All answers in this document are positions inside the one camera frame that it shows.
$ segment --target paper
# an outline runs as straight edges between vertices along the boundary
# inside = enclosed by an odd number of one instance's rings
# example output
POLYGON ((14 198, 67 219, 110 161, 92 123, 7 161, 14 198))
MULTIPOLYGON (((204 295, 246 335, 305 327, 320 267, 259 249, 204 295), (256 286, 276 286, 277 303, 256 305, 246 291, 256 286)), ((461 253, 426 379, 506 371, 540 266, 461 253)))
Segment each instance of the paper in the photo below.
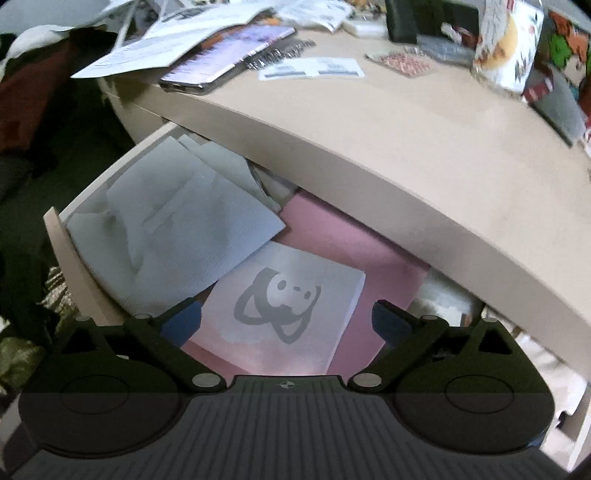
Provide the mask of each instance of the paper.
POLYGON ((162 37, 163 35, 188 33, 214 28, 221 30, 232 25, 246 25, 259 13, 272 8, 273 2, 258 1, 251 4, 222 4, 188 18, 171 18, 165 22, 156 22, 146 32, 144 38, 162 37))
POLYGON ((91 63, 72 75, 74 79, 98 78, 134 70, 168 67, 195 45, 211 37, 217 28, 195 30, 190 35, 141 39, 91 63))
POLYGON ((287 227, 275 237, 278 243, 365 272, 363 292, 327 372, 346 382, 384 346, 371 325, 374 303, 384 299, 406 309, 429 265, 309 192, 299 192, 280 216, 287 227))
POLYGON ((300 0, 277 7, 277 15, 300 27, 324 27, 334 33, 353 7, 340 0, 300 0))
POLYGON ((89 22, 88 24, 93 25, 96 22, 102 20, 103 18, 108 17, 109 15, 112 15, 114 12, 116 12, 120 8, 122 8, 126 5, 131 6, 131 4, 134 3, 134 1, 135 0, 113 0, 112 2, 109 3, 109 5, 104 7, 104 9, 98 13, 95 20, 93 20, 92 22, 89 22))
POLYGON ((244 25, 269 8, 268 2, 219 5, 196 17, 157 22, 141 40, 117 48, 88 65, 72 78, 98 78, 134 70, 171 66, 214 33, 233 25, 244 25))
POLYGON ((315 78, 326 76, 363 78, 365 74, 355 59, 286 59, 259 72, 259 80, 315 78))
POLYGON ((180 137, 178 142, 220 175, 223 175, 224 178, 252 195, 267 208, 274 212, 281 210, 277 202, 269 198, 253 178, 251 169, 248 167, 248 163, 244 157, 214 142, 199 145, 195 140, 186 135, 180 137))
POLYGON ((254 375, 322 375, 365 274, 269 242, 219 280, 191 341, 254 375))
POLYGON ((96 281, 128 313, 157 316, 211 286, 284 227, 173 138, 67 224, 96 281))

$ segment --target white paper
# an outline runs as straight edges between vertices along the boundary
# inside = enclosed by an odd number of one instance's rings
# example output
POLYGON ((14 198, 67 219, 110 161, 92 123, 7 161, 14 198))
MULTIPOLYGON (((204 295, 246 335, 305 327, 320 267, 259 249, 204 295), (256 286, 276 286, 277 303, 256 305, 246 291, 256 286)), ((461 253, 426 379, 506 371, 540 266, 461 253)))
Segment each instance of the white paper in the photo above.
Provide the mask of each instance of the white paper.
POLYGON ((269 242, 217 282, 191 341, 254 375, 323 375, 364 282, 360 270, 269 242))
POLYGON ((278 7, 277 15, 300 27, 324 27, 334 33, 353 7, 340 0, 300 0, 278 7))
POLYGON ((94 278, 130 314, 156 316, 196 295, 285 226, 173 138, 124 172, 106 204, 75 213, 67 228, 94 278))
POLYGON ((286 59, 259 72, 259 80, 327 76, 363 78, 365 74, 357 60, 341 58, 286 59))
POLYGON ((246 25, 259 13, 272 8, 272 2, 258 1, 251 4, 222 4, 190 18, 172 18, 166 22, 156 22, 146 32, 144 38, 193 32, 204 28, 221 30, 233 25, 246 25))
POLYGON ((281 207, 272 198, 268 197, 261 186, 252 176, 246 159, 227 148, 214 142, 199 145, 195 140, 183 135, 178 142, 187 150, 201 158, 207 165, 217 171, 234 185, 252 195, 259 202, 274 212, 279 212, 281 207))
POLYGON ((141 40, 114 50, 72 78, 98 78, 169 67, 214 33, 233 25, 247 24, 269 5, 269 2, 261 1, 245 5, 219 5, 186 20, 157 22, 141 40))
POLYGON ((211 37, 217 28, 195 30, 191 34, 141 39, 91 63, 72 75, 75 79, 98 78, 134 70, 168 67, 195 45, 211 37))

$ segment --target desk surface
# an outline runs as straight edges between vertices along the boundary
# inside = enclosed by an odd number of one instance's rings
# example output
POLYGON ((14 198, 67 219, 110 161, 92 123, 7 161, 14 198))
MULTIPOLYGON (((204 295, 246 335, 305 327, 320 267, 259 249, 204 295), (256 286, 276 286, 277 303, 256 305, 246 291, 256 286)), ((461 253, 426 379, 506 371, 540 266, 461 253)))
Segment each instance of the desk surface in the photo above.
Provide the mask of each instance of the desk surface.
POLYGON ((364 59, 387 41, 304 31, 308 56, 364 79, 260 82, 204 97, 130 77, 108 88, 261 163, 441 270, 591 378, 589 159, 467 70, 407 79, 364 59))

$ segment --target pink folder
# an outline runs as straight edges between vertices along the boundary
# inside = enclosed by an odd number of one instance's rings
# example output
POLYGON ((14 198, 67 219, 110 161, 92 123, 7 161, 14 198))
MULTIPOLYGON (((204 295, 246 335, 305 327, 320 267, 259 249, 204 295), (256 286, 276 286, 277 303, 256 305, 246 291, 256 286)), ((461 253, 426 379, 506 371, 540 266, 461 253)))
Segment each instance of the pink folder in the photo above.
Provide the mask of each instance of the pink folder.
MULTIPOLYGON (((366 274, 365 286, 343 334, 328 374, 346 382, 366 367, 383 347, 371 326, 371 310, 385 299, 405 309, 423 283, 429 266, 398 245, 340 212, 312 194, 301 191, 280 214, 287 225, 275 241, 348 265, 366 274)), ((231 381, 238 367, 189 341, 183 350, 231 381)))

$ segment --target screw head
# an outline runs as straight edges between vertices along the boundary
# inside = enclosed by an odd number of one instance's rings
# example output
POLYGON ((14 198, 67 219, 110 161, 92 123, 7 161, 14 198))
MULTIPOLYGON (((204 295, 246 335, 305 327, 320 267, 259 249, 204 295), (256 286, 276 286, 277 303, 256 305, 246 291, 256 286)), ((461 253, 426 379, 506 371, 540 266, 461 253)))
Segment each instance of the screw head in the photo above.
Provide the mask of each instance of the screw head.
POLYGON ((360 387, 372 388, 382 383, 382 377, 376 374, 358 374, 353 377, 353 382, 360 387))
POLYGON ((192 381, 196 387, 209 388, 218 385, 222 379, 216 374, 199 374, 195 375, 192 381))

